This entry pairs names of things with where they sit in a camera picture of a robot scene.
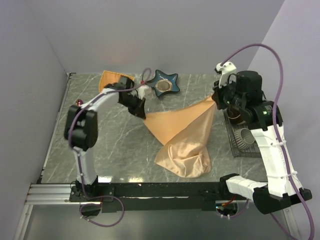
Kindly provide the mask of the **ribbed grey cup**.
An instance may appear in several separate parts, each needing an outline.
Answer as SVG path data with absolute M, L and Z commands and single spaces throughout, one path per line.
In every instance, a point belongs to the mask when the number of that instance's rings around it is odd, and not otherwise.
M 255 138 L 251 131 L 247 128 L 240 128 L 234 131 L 234 139 L 239 150 L 250 148 L 255 142 Z

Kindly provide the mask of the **brown bowl in rack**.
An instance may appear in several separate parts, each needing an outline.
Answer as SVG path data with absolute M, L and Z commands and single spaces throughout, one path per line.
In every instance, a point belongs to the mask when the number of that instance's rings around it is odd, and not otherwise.
M 244 125 L 246 121 L 243 120 L 241 117 L 241 113 L 234 109 L 233 107 L 229 106 L 226 109 L 227 118 L 229 119 L 230 123 L 233 125 Z

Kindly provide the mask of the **aluminium frame rail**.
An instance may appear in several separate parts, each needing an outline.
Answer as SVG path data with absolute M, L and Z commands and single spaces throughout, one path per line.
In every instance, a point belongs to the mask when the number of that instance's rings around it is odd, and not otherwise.
M 36 205 L 85 205 L 98 204 L 97 201 L 70 200 L 73 184 L 31 184 L 24 201 L 23 211 L 16 229 L 14 240 L 23 240 L 30 220 L 30 214 Z M 289 234 L 301 240 L 297 222 L 291 207 L 282 210 Z

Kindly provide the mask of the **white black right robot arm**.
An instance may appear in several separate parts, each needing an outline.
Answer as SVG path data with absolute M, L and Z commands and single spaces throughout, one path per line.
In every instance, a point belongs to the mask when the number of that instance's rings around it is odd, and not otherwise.
M 246 179 L 236 173 L 223 176 L 219 195 L 226 200 L 240 195 L 253 201 L 265 215 L 311 200 L 312 192 L 302 186 L 291 163 L 280 110 L 265 98 L 262 76 L 251 70 L 217 73 L 219 80 L 214 82 L 212 99 L 218 110 L 239 111 L 258 145 L 267 174 L 267 182 Z

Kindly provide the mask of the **blue star-shaped dish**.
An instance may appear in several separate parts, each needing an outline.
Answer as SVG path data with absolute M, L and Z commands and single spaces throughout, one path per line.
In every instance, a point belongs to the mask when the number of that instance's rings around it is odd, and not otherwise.
M 154 90 L 158 98 L 161 98 L 166 94 L 176 94 L 180 92 L 180 88 L 177 85 L 178 78 L 179 75 L 177 73 L 166 74 L 157 69 L 153 79 L 148 80 L 146 85 Z

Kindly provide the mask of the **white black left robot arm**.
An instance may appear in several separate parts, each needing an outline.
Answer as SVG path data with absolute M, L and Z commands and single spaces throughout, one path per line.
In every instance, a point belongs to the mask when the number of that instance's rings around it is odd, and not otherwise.
M 93 160 L 94 146 L 99 135 L 99 117 L 114 105 L 121 104 L 131 115 L 146 119 L 146 99 L 139 96 L 140 87 L 129 77 L 122 76 L 118 82 L 105 85 L 87 103 L 75 104 L 68 109 L 64 138 L 75 156 L 76 189 L 88 201 L 94 201 L 99 195 L 99 180 Z

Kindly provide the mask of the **iridescent spoon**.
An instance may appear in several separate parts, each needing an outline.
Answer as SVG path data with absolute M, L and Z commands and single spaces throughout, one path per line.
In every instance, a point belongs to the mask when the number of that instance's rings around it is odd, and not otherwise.
M 81 99 L 77 99 L 77 100 L 75 101 L 75 105 L 76 105 L 77 107 L 81 107 L 81 106 L 83 105 L 83 101 L 82 101 Z

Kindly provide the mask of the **peach satin napkin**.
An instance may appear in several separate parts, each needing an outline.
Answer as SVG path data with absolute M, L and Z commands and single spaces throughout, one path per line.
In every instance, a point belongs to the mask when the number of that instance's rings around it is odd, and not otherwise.
M 145 126 L 162 144 L 154 163 L 182 178 L 210 172 L 207 143 L 215 110 L 208 96 L 182 109 L 146 114 Z

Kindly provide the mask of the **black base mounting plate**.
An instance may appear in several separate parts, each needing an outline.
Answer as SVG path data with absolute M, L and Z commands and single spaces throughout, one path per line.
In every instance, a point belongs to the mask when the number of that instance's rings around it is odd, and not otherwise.
M 71 203 L 100 204 L 102 213 L 118 211 L 202 210 L 215 211 L 216 202 L 235 195 L 221 190 L 218 182 L 99 183 L 96 197 L 86 198 L 80 185 L 71 187 Z

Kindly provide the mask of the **orange woven shield tray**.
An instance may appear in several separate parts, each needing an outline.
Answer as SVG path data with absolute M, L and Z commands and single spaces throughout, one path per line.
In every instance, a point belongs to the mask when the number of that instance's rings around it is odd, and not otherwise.
M 135 80 L 135 78 L 133 76 L 130 76 L 130 75 L 127 75 L 127 74 L 124 74 L 124 73 L 104 70 L 102 75 L 101 75 L 101 78 L 100 78 L 100 81 L 99 81 L 99 85 L 98 85 L 99 93 L 101 93 L 103 91 L 104 87 L 107 86 L 108 84 L 118 83 L 120 81 L 121 77 L 129 78 L 132 81 Z

